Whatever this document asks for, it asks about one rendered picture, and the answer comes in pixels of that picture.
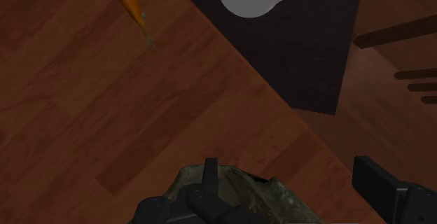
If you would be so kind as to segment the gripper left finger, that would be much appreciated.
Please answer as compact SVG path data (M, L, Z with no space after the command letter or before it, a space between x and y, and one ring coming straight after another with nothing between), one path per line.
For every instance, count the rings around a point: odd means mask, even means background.
M230 206L218 196L218 160L205 160L202 182L184 186L175 202L164 196L143 199L131 224L261 224L243 206Z

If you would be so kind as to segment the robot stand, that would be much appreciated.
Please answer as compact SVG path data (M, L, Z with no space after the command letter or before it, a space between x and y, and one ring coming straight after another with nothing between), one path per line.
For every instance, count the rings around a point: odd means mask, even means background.
M289 106L335 114L360 0L284 0L255 18L191 1Z

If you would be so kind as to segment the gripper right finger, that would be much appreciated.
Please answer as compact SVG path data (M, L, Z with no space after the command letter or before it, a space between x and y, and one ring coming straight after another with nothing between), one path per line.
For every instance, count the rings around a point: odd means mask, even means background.
M437 224L437 192L401 181L368 156L356 156L352 185L386 224Z

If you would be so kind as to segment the mottled olive green lump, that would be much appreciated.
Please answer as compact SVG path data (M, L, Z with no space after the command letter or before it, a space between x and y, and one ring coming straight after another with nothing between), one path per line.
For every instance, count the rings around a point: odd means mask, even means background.
M175 202L184 186L202 182L204 164L179 170L164 196ZM326 224L279 179L264 179L234 166L218 166L218 196L232 207L242 205L266 224Z

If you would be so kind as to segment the orange pointed pen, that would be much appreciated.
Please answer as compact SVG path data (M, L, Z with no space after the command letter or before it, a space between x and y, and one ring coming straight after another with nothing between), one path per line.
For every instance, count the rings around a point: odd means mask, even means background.
M142 13L138 0L120 0L126 11L132 17L132 19L141 28L146 41L149 45L154 46L154 42L148 32L146 31L146 25L144 23L144 14Z

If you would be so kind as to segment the brown wooden chair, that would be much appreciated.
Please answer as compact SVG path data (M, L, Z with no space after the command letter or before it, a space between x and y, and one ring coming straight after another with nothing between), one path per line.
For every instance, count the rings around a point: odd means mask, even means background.
M353 43L364 49L435 33L437 33L437 14L355 36ZM394 78L397 80L437 78L437 68L398 71L394 74Z

